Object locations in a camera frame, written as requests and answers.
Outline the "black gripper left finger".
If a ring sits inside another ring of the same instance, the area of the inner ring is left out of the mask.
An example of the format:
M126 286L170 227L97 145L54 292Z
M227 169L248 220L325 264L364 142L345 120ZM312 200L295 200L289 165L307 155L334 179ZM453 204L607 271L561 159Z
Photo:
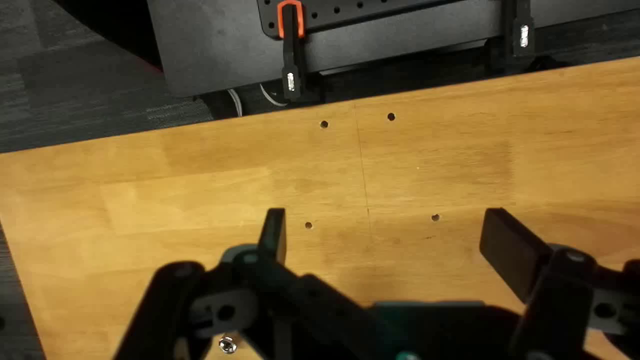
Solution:
M258 253L270 260L286 260L286 211L270 209L266 212L258 239Z

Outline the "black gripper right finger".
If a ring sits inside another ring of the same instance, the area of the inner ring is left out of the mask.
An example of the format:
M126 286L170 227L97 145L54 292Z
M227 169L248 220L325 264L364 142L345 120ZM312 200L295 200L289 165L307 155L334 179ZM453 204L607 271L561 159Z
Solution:
M488 209L481 220L480 254L517 301L525 303L551 250L505 209Z

